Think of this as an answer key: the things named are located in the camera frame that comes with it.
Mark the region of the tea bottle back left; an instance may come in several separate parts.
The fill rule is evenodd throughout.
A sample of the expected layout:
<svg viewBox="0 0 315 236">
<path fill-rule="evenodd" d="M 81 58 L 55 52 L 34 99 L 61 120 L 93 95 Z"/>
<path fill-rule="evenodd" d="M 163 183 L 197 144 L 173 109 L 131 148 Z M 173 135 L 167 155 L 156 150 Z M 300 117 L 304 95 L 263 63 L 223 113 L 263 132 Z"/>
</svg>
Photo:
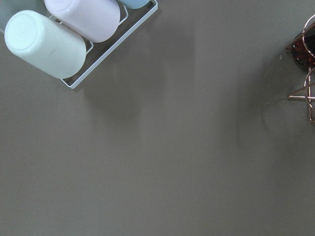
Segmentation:
<svg viewBox="0 0 315 236">
<path fill-rule="evenodd" d="M 295 41 L 291 45 L 291 54 L 299 64 L 307 67 L 314 67 L 315 33 L 314 32 L 306 33 L 304 39 L 305 44 L 307 45 L 307 48 L 309 49 L 310 53 L 303 44 L 302 37 L 299 36 L 295 38 Z"/>
</svg>

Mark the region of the mint green cup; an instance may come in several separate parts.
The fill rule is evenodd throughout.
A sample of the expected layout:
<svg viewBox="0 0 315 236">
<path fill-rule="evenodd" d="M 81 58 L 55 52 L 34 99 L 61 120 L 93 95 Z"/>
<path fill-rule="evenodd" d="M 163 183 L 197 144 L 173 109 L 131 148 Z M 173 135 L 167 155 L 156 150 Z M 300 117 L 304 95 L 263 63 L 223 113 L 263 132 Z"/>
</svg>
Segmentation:
<svg viewBox="0 0 315 236">
<path fill-rule="evenodd" d="M 75 75 L 86 59 L 80 35 L 35 11 L 13 15 L 4 38 L 11 53 L 57 79 Z"/>
</svg>

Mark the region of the pale pink cup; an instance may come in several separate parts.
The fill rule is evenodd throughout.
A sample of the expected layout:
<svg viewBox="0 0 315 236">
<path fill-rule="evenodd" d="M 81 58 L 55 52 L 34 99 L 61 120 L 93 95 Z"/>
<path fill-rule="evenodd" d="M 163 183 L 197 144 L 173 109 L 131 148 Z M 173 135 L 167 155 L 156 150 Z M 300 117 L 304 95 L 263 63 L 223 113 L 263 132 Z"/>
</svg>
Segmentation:
<svg viewBox="0 0 315 236">
<path fill-rule="evenodd" d="M 120 23 L 120 7 L 115 0 L 46 0 L 47 10 L 89 41 L 108 40 Z"/>
</svg>

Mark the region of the light blue cup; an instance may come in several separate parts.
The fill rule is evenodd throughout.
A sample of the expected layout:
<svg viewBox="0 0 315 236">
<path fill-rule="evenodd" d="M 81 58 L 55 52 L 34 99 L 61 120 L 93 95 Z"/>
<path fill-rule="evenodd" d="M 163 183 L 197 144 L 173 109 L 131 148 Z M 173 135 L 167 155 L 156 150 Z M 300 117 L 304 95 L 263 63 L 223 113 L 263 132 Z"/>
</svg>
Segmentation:
<svg viewBox="0 0 315 236">
<path fill-rule="evenodd" d="M 119 2 L 130 9 L 139 9 L 144 7 L 150 0 L 119 0 Z"/>
</svg>

